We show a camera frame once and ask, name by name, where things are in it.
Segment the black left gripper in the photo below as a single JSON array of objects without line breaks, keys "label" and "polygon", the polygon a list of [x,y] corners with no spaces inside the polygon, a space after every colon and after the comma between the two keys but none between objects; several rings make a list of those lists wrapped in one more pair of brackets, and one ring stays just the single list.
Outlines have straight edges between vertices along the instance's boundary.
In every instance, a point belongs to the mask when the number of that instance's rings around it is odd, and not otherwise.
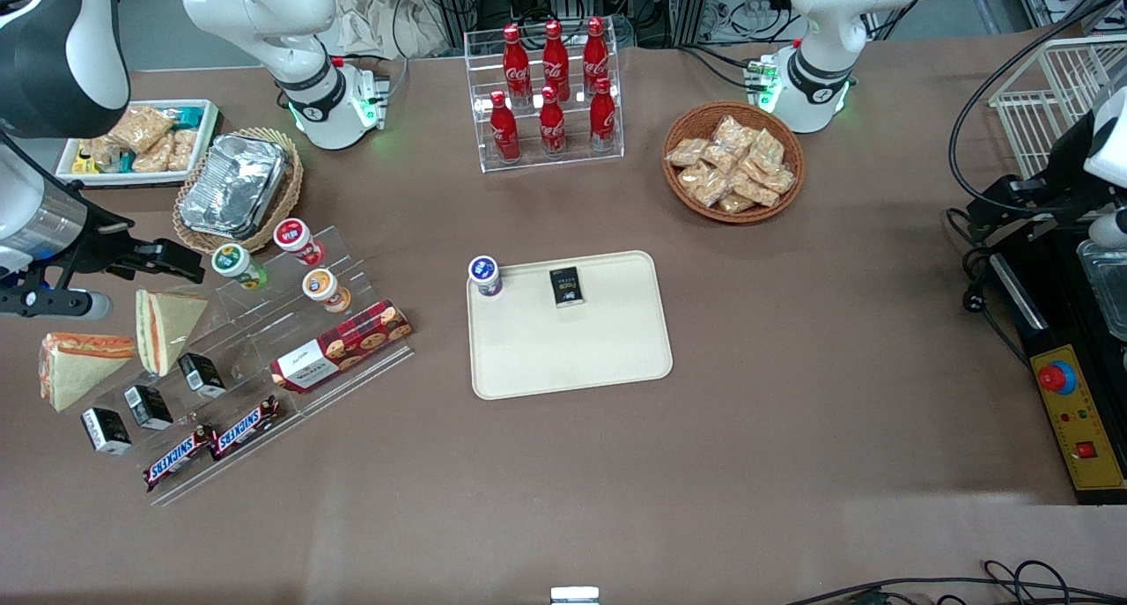
[{"label": "black left gripper", "polygon": [[1006,174],[983,190],[974,192],[969,203],[971,226],[995,231],[1033,217],[1054,217],[1063,225],[1073,224],[1090,210],[1101,205],[1101,183],[1088,172],[1083,160],[1055,162],[1032,177]]}]

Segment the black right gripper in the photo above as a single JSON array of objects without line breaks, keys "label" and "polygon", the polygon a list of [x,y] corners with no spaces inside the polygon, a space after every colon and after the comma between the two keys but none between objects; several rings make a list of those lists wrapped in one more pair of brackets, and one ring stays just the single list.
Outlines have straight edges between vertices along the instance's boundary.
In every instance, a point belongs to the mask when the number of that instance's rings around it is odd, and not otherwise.
[{"label": "black right gripper", "polygon": [[205,270],[199,253],[181,251],[181,246],[171,240],[135,242],[128,228],[136,221],[98,205],[85,207],[85,226],[62,252],[64,272],[137,272],[137,264],[143,263],[158,275],[184,277],[192,284],[203,282]]}]

